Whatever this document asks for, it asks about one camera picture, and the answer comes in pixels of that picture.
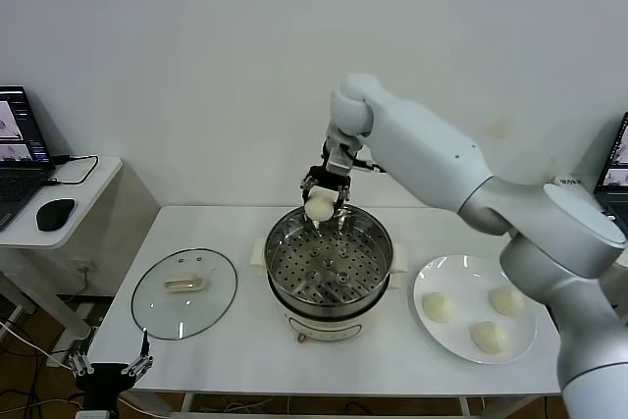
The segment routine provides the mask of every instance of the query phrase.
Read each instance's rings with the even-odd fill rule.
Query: white plate
[[[414,281],[414,307],[428,332],[447,350],[472,362],[508,363],[532,345],[537,334],[537,318],[532,310],[534,301],[528,297],[527,309],[516,318],[497,313],[489,302],[489,292],[504,285],[512,286],[497,260],[470,255],[439,257],[426,265]],[[425,313],[422,297],[434,291],[455,304],[455,319],[450,323],[437,323]],[[507,352],[492,355],[473,342],[469,328],[483,321],[493,321],[505,328],[510,340]]]

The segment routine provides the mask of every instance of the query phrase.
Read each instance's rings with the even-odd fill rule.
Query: white table
[[[92,165],[91,159],[72,161],[60,166],[52,177],[61,182],[76,182]],[[121,168],[120,158],[103,156],[84,183],[43,187],[9,226],[0,232],[0,272],[67,329],[55,350],[63,349],[74,339],[83,339],[89,334],[89,326],[82,321],[89,306],[83,306],[77,313],[71,310],[57,297],[46,277],[15,249],[55,249],[62,246]],[[57,231],[40,231],[36,223],[37,211],[45,203],[59,198],[72,198],[76,202],[70,218]]]
[[[133,290],[163,257],[212,248],[233,262],[234,303],[209,330],[185,340],[151,340],[154,366],[142,392],[462,396],[557,394],[556,329],[545,308],[537,338],[520,360],[478,365],[445,351],[411,315],[407,288],[389,289],[379,319],[352,340],[298,343],[276,309],[268,283],[249,265],[256,238],[288,208],[165,207],[137,253],[96,335],[92,362],[131,362],[141,332],[131,316]],[[455,215],[433,209],[371,209],[391,238],[405,246],[408,282],[443,254],[496,257],[505,237],[480,235]],[[520,401],[522,405],[530,399]]]

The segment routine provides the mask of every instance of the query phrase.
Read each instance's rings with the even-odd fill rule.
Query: laptop
[[[628,236],[628,113],[608,153],[594,197],[604,214]]]
[[[0,86],[0,231],[54,170],[24,89]]]

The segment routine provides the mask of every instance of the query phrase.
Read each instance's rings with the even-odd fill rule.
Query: robotic arm
[[[365,167],[356,157],[363,145],[424,203],[457,213],[482,233],[515,235],[500,265],[521,291],[554,315],[561,336],[558,380],[569,414],[573,419],[626,417],[628,329],[598,282],[624,249],[624,234],[562,188],[495,177],[470,137],[363,75],[349,76],[332,95],[324,163],[303,180],[303,198],[317,184],[338,191],[337,205],[342,204],[349,172],[356,164]]]

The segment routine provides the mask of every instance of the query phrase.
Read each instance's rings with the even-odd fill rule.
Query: black mouse
[[[71,198],[52,200],[37,210],[37,227],[40,231],[56,231],[68,221],[75,207]]]

